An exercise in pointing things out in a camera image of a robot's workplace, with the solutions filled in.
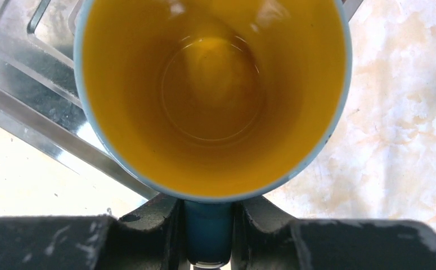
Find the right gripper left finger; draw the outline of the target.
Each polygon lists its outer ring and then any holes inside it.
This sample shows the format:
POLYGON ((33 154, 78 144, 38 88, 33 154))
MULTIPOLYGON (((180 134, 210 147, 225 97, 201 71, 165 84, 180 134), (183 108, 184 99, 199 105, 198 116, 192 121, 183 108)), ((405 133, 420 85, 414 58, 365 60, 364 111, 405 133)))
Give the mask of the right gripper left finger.
POLYGON ((182 202, 163 194, 114 218, 0 217, 0 269, 187 269, 182 202))

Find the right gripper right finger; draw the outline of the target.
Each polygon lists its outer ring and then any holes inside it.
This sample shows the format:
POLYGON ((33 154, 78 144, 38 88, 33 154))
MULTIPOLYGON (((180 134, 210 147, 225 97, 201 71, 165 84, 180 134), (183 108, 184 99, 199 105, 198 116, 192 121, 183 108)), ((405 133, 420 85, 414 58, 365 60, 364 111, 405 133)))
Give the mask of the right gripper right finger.
POLYGON ((436 269, 436 233, 421 222, 298 219, 262 196, 235 210, 232 269, 436 269))

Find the blue butterfly mug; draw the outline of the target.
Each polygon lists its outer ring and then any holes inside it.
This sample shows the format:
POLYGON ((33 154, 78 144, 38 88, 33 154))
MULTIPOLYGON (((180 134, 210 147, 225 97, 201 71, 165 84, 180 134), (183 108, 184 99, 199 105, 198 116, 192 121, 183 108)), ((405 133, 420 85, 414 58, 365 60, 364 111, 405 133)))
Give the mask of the blue butterfly mug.
POLYGON ((75 84, 110 156, 184 201, 187 256, 231 256, 234 202, 322 150, 352 73, 341 1, 84 1, 75 84))

